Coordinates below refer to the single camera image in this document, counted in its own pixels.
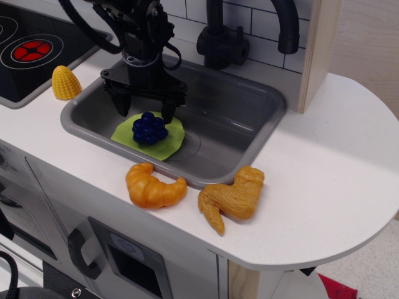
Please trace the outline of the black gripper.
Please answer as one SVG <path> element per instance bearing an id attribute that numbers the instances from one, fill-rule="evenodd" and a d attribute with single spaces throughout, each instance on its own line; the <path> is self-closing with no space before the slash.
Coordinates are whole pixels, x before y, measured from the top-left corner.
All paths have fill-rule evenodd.
<path id="1" fill-rule="evenodd" d="M 164 124 L 172 122 L 176 106 L 185 104 L 187 86 L 166 71 L 161 54 L 146 65 L 123 59 L 100 73 L 103 88 L 111 96 L 118 113 L 126 117 L 131 97 L 139 95 L 162 101 Z"/>

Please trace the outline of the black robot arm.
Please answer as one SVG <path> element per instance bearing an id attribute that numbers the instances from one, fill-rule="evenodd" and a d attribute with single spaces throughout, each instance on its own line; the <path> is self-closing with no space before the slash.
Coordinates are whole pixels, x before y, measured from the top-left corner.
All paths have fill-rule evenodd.
<path id="1" fill-rule="evenodd" d="M 71 21 L 97 46 L 121 54 L 123 64 L 101 71 L 103 88 L 121 116 L 127 116 L 134 95 L 161 101 L 161 116 L 171 123 L 176 108 L 185 104 L 187 85 L 170 75 L 180 67 L 163 62 L 163 50 L 180 51 L 170 44 L 174 25 L 160 1 L 92 1 L 92 8 L 117 37 L 114 45 L 97 33 L 78 13 L 71 1 L 61 7 Z"/>

